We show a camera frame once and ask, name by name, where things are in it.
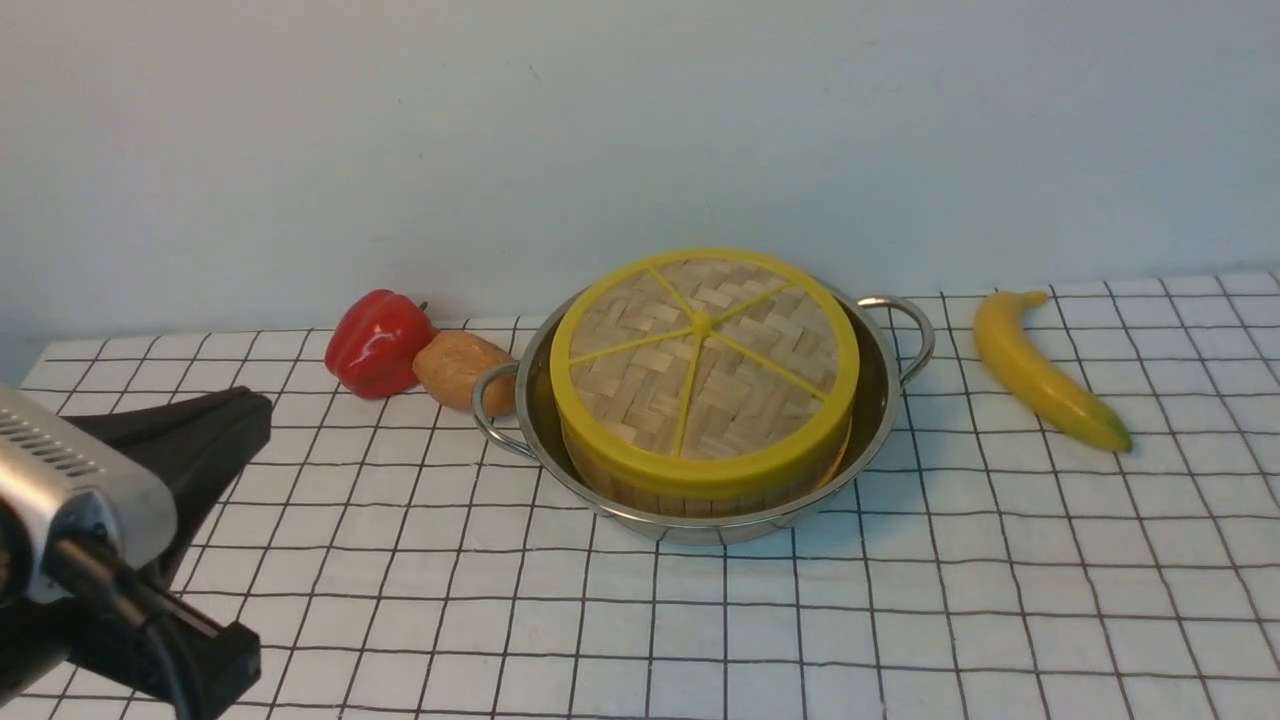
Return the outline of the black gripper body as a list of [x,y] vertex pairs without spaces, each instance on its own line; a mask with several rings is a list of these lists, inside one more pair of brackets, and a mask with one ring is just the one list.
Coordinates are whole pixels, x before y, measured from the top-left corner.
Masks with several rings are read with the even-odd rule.
[[29,534],[1,502],[1,703],[8,705],[72,653],[76,615],[63,603],[37,603],[27,591],[37,570]]

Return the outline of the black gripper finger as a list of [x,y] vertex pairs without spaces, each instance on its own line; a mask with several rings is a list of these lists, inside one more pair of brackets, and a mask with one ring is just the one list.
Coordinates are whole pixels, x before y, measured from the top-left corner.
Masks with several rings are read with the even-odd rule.
[[67,420],[155,473],[172,492],[175,534],[148,565],[169,587],[219,498],[270,442],[273,402],[233,387],[169,405]]
[[70,607],[70,661],[175,706],[179,719],[219,719],[262,676],[257,633],[220,625],[173,594],[136,591]]

